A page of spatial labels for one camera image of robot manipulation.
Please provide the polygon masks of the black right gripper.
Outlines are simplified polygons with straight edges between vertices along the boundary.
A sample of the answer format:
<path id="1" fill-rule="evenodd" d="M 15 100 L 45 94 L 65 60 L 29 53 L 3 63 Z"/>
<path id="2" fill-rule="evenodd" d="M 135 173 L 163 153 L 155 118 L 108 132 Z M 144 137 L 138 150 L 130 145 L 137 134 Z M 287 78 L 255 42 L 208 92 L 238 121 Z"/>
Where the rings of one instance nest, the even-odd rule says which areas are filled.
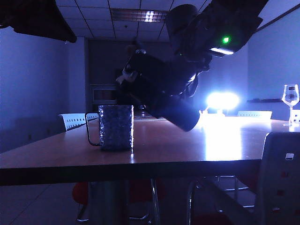
<path id="1" fill-rule="evenodd" d="M 137 71 L 141 85 L 150 89 L 141 96 L 152 115 L 166 115 L 179 107 L 181 95 L 192 96 L 192 64 L 181 58 L 137 56 Z"/>

